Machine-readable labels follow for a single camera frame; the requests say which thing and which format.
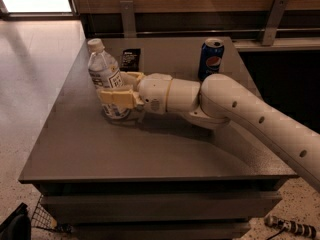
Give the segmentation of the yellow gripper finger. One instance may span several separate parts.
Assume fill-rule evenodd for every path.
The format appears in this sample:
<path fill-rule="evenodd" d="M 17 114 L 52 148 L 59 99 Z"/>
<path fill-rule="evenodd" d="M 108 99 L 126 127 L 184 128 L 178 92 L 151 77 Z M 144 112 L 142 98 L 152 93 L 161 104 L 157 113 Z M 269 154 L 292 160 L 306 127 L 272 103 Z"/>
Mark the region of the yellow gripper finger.
<path fill-rule="evenodd" d="M 136 88 L 140 81 L 145 77 L 145 74 L 142 72 L 121 71 L 121 76 L 125 85 L 131 85 L 133 88 Z"/>
<path fill-rule="evenodd" d="M 117 88 L 99 88 L 96 92 L 103 104 L 113 104 L 126 109 L 144 106 L 139 92 L 132 85 L 124 85 Z"/>

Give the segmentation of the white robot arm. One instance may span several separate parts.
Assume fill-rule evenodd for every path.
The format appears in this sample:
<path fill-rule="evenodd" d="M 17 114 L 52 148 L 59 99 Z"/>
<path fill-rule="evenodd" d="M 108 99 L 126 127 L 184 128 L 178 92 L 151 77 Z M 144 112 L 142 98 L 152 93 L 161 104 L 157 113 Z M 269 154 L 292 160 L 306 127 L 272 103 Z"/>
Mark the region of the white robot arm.
<path fill-rule="evenodd" d="M 320 135 L 265 103 L 234 79 L 212 74 L 203 82 L 170 75 L 124 72 L 127 84 L 99 88 L 104 104 L 178 114 L 215 129 L 233 121 L 266 145 L 315 190 L 320 190 Z"/>

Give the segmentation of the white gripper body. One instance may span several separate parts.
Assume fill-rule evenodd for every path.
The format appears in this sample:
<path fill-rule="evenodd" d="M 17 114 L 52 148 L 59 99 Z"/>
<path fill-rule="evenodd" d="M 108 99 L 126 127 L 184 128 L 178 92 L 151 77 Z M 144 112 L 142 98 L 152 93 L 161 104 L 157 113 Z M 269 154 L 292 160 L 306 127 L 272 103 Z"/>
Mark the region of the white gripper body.
<path fill-rule="evenodd" d="M 138 92 L 146 112 L 164 114 L 167 96 L 173 78 L 167 74 L 153 73 L 145 76 L 138 84 Z"/>

